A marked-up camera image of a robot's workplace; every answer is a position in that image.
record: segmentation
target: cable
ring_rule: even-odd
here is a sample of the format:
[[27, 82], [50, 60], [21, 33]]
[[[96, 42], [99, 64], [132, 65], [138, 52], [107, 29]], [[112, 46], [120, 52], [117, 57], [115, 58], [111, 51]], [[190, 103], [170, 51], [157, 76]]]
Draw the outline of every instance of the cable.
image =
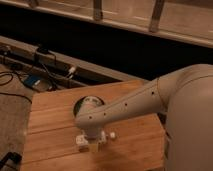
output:
[[7, 85], [7, 84], [9, 84], [13, 80], [13, 74], [10, 74], [10, 73], [4, 73], [4, 74], [2, 74], [2, 73], [0, 73], [0, 78], [3, 78], [5, 76], [9, 76], [10, 79], [8, 79], [7, 81], [5, 81], [3, 83], [0, 83], [0, 86]]
[[47, 69], [47, 67], [46, 67], [42, 62], [40, 62], [40, 64], [43, 66], [45, 72], [46, 72], [47, 75], [49, 76], [50, 82], [51, 82], [51, 84], [52, 84], [52, 86], [53, 86], [53, 89], [59, 89], [58, 86], [57, 86], [57, 84], [55, 83], [55, 79], [57, 79], [57, 78], [55, 78], [55, 77], [52, 75], [52, 73]]
[[32, 100], [28, 98], [27, 96], [21, 95], [21, 94], [15, 94], [15, 93], [5, 93], [5, 92], [0, 92], [1, 95], [5, 96], [15, 96], [15, 97], [21, 97], [32, 103]]
[[9, 168], [11, 168], [11, 169], [13, 169], [13, 170], [15, 170], [15, 171], [18, 171], [18, 169], [16, 169], [16, 168], [13, 167], [13, 166], [10, 166], [9, 164], [5, 164], [5, 166], [7, 166], [7, 167], [9, 167]]

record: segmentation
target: small white object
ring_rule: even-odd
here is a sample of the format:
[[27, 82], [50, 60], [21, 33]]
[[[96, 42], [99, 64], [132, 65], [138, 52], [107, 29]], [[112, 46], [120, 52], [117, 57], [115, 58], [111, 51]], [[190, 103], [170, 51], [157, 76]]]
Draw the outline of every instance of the small white object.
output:
[[79, 149], [82, 149], [88, 146], [88, 141], [84, 138], [84, 135], [78, 135], [76, 137], [76, 144], [78, 145]]
[[[99, 144], [106, 144], [107, 138], [106, 133], [104, 131], [101, 132], [101, 139], [98, 141]], [[85, 138], [84, 134], [78, 135], [76, 137], [76, 144], [79, 147], [79, 149], [88, 148], [89, 142]]]
[[68, 77], [69, 77], [70, 79], [74, 76], [76, 70], [77, 70], [77, 68], [76, 68], [75, 66], [72, 66], [72, 67], [69, 69], [69, 71], [68, 71], [68, 72], [69, 72]]
[[110, 133], [109, 133], [109, 137], [110, 137], [112, 140], [114, 140], [114, 139], [116, 138], [115, 132], [110, 132]]

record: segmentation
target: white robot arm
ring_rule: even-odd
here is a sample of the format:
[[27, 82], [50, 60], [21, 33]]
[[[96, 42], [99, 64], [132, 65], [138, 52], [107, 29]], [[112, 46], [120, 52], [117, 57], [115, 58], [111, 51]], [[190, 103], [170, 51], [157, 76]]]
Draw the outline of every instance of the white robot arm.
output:
[[[98, 104], [92, 106], [90, 99]], [[193, 65], [159, 77], [106, 105], [97, 97], [85, 98], [75, 122], [88, 140], [94, 140], [108, 123], [163, 110], [166, 171], [213, 170], [212, 65]]]

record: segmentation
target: dark background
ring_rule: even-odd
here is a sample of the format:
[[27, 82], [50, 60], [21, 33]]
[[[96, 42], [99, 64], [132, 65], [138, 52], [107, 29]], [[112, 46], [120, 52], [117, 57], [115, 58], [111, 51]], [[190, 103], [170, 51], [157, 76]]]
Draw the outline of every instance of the dark background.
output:
[[213, 64], [213, 49], [6, 5], [0, 5], [0, 35], [146, 79]]

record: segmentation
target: wooden table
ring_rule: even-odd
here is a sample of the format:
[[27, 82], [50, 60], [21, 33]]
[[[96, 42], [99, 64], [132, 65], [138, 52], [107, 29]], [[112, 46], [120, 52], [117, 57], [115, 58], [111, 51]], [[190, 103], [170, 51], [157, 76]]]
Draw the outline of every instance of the wooden table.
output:
[[86, 95], [106, 103], [137, 89], [139, 80], [36, 94], [33, 98], [21, 171], [118, 171], [162, 167], [164, 130], [156, 114], [105, 126], [117, 139], [98, 153], [79, 152], [73, 105]]

